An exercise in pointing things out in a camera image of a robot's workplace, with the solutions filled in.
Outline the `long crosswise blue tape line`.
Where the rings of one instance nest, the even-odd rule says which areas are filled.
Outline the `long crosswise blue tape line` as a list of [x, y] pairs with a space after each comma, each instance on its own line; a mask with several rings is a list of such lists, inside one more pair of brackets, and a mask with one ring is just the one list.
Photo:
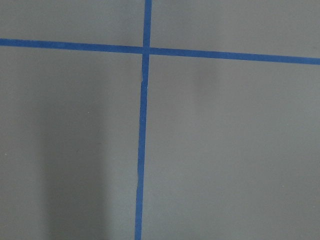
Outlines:
[[204, 51], [204, 50], [157, 48], [157, 47], [147, 48], [142, 46], [75, 43], [75, 42], [45, 41], [45, 40], [1, 38], [0, 45], [4, 47], [58, 49], [58, 50], [108, 52], [108, 53], [139, 54], [139, 55], [150, 54], [150, 55], [159, 55], [159, 56], [241, 60], [241, 61], [272, 62], [272, 63], [290, 63], [290, 64], [317, 65], [317, 66], [320, 64], [320, 59], [314, 58], [314, 57], [237, 53], [237, 52], [223, 52], [223, 51]]

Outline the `lengthwise blue tape line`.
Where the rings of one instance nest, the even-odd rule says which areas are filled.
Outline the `lengthwise blue tape line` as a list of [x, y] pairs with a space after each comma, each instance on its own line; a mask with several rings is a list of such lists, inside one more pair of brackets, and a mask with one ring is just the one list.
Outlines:
[[144, 2], [134, 239], [142, 239], [152, 1]]

